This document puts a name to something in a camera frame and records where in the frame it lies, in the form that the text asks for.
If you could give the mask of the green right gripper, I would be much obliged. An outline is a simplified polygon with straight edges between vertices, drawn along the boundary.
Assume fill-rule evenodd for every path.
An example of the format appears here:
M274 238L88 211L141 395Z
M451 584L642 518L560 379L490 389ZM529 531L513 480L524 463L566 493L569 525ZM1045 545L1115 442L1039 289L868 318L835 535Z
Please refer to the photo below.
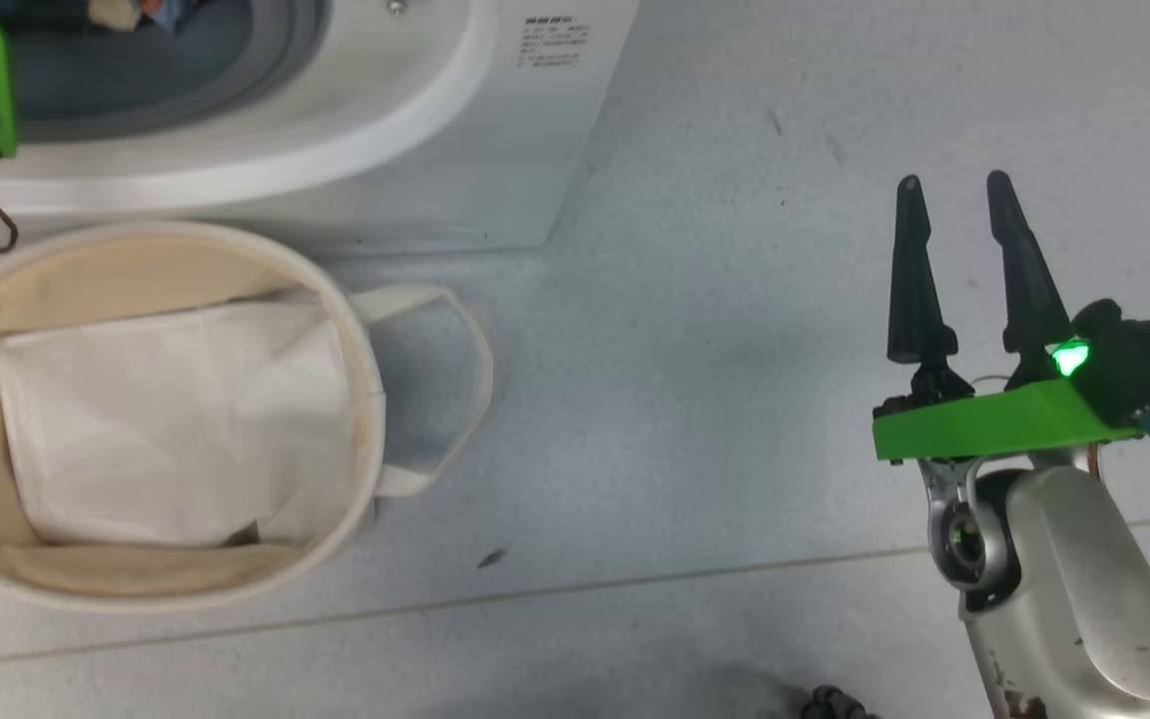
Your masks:
M1105 424L1070 380L1055 380L1060 372L1049 349L1072 341L1071 319L1009 174L987 174L986 196L1002 250L1003 346L1018 355L1005 388L1014 390L974 396L975 388L949 367L958 339L931 277L922 185L906 176L895 201L885 355L913 365L914 374L908 396L877 406L871 424L879 460L913 461L920 469L931 559L971 610L1007 599L1022 574L1007 508L1019 474L980 479L984 465L1010 456L1032 456L1036 467L1071 465L1092 445L1142 436L1137 426Z

